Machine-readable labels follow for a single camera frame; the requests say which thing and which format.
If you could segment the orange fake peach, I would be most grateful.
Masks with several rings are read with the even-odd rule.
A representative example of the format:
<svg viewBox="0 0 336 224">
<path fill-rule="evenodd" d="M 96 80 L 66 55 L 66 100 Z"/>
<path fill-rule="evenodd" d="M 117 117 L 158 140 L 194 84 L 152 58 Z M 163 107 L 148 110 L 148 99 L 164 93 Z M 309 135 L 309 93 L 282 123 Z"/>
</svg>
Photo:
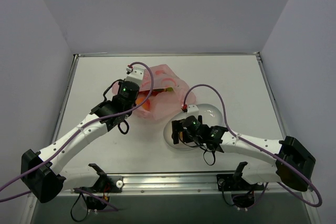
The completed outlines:
<svg viewBox="0 0 336 224">
<path fill-rule="evenodd" d="M 142 104 L 141 105 L 141 108 L 146 110 L 146 111 L 150 111 L 151 110 L 151 101 L 150 99 L 146 99 L 146 96 L 145 95 L 140 95 L 138 96 L 137 100 L 136 100 L 136 104 L 139 105 L 139 104 Z"/>
</svg>

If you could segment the pink plastic bag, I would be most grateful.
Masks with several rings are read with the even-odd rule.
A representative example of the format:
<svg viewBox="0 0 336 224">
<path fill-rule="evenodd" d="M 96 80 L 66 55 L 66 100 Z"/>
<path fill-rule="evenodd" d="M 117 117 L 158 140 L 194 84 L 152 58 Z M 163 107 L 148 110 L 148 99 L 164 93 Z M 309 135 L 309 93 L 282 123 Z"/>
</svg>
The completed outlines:
<svg viewBox="0 0 336 224">
<path fill-rule="evenodd" d="M 173 70 L 166 64 L 150 67 L 153 73 L 153 89 L 172 87 L 173 92 L 163 92 L 156 96 L 149 97 L 151 101 L 151 110 L 146 111 L 139 107 L 132 113 L 139 118 L 158 121 L 177 114 L 182 111 L 184 99 L 187 98 L 186 104 L 195 104 L 196 96 L 194 93 L 187 93 L 190 89 L 188 84 L 180 79 Z"/>
</svg>

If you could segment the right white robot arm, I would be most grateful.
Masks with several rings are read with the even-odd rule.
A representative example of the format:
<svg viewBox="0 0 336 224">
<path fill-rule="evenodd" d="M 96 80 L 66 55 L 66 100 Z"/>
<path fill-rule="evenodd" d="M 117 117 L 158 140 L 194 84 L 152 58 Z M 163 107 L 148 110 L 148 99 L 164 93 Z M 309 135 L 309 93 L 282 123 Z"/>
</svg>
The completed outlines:
<svg viewBox="0 0 336 224">
<path fill-rule="evenodd" d="M 193 115 L 170 123 L 173 144 L 183 143 L 215 154 L 236 153 L 266 163 L 252 168 L 247 161 L 237 167 L 238 176 L 249 184 L 279 182 L 296 191 L 307 191 L 316 163 L 312 154 L 294 137 L 268 140 L 233 132 L 223 126 L 208 126 Z"/>
</svg>

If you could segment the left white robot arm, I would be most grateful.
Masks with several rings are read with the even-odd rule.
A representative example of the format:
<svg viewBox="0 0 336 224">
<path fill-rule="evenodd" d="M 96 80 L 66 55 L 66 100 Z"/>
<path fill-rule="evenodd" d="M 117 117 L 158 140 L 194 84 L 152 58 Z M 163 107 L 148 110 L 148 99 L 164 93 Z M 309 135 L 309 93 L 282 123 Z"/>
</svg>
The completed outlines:
<svg viewBox="0 0 336 224">
<path fill-rule="evenodd" d="M 38 152 L 27 150 L 22 155 L 22 182 L 40 203 L 47 203 L 60 192 L 75 188 L 102 191 L 111 183 L 107 174 L 95 163 L 73 172 L 65 166 L 94 140 L 120 127 L 136 107 L 140 80 L 117 80 L 117 94 L 105 98 L 71 131 Z"/>
</svg>

